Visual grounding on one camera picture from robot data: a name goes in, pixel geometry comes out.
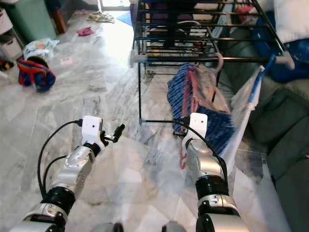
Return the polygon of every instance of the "blue plaid cloth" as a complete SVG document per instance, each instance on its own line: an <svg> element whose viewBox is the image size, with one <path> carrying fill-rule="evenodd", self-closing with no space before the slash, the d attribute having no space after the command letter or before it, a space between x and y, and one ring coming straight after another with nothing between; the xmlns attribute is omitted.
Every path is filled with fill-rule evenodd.
<svg viewBox="0 0 309 232"><path fill-rule="evenodd" d="M193 64L183 64L178 73L168 81L168 101L172 107L173 118L180 118L182 116L183 107L183 88L184 80L189 66ZM191 98L192 98L192 85L185 86L189 88L189 102L188 102L188 115L191 112ZM205 139L215 149L218 154L221 154L226 145L228 144L231 136L235 132L235 125L230 114L218 112L203 106L198 106L197 113L206 114L208 117L207 132ZM180 131L181 126L173 124L175 131Z"/></svg>

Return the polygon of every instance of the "white plastic sheet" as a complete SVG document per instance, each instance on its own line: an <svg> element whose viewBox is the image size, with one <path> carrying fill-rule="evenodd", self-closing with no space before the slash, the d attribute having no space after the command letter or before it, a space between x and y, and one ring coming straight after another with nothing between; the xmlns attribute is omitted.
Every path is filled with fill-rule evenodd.
<svg viewBox="0 0 309 232"><path fill-rule="evenodd" d="M250 113L255 109L259 102L262 79L260 78L257 80L257 77L260 71L263 70L264 67L260 66L259 69L252 75L252 77L232 98L232 116L236 128L229 143L221 154L221 157L226 162L228 175L233 170L235 155L248 124ZM253 94L253 99L251 102L248 102L251 94Z"/></svg>

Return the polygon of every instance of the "marble floor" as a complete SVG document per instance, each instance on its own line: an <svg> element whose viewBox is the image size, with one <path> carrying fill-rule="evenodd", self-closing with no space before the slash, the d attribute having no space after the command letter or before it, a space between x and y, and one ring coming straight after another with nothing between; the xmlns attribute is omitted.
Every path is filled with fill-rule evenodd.
<svg viewBox="0 0 309 232"><path fill-rule="evenodd" d="M21 87L16 69L10 71L11 81L0 80L0 231L8 231L41 200L36 166L46 138L84 115L102 117L109 133L121 123L126 128L119 142L97 157L66 231L86 232L103 222L120 221L128 232L159 232L169 220L195 231L197 195L190 173L179 167L180 141L172 136L171 125L139 125L137 67L128 66L132 27L118 20L104 24L85 18L73 16L68 32L58 37L49 63L57 80L48 92ZM86 26L95 34L78 37L76 30ZM63 58L72 62L63 64ZM151 69L142 77L144 118L171 118L166 94L172 76L157 75L160 71ZM224 75L219 88L232 96ZM80 142L80 128L61 130L46 147L42 168ZM47 185L60 167L61 161L52 166ZM252 232L290 231L270 179L266 150L250 136L239 146L229 190Z"/></svg>

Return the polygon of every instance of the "pink cloth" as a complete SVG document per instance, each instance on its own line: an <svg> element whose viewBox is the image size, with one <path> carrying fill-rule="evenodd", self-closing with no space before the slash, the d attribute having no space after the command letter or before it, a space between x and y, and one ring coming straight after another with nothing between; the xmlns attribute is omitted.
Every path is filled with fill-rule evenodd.
<svg viewBox="0 0 309 232"><path fill-rule="evenodd" d="M95 32L91 29L91 27L87 27L87 28L79 29L77 33L78 33L78 36L85 36L85 35L91 35Z"/></svg>
<svg viewBox="0 0 309 232"><path fill-rule="evenodd" d="M237 8L236 12L238 13L249 13L249 11L253 8L253 6L244 6ZM247 15L241 15L239 16L240 20L243 22L247 19Z"/></svg>

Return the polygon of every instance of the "gray sofa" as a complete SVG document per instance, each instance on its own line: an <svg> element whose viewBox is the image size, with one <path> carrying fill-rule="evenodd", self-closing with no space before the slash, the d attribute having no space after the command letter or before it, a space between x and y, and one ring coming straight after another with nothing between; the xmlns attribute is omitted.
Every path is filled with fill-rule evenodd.
<svg viewBox="0 0 309 232"><path fill-rule="evenodd" d="M229 36L248 38L250 32L237 29ZM219 47L225 56L258 56L251 42L226 42ZM235 92L259 65L224 64ZM249 125L256 141L269 148L267 164L292 231L309 231L309 79L281 84L265 75Z"/></svg>

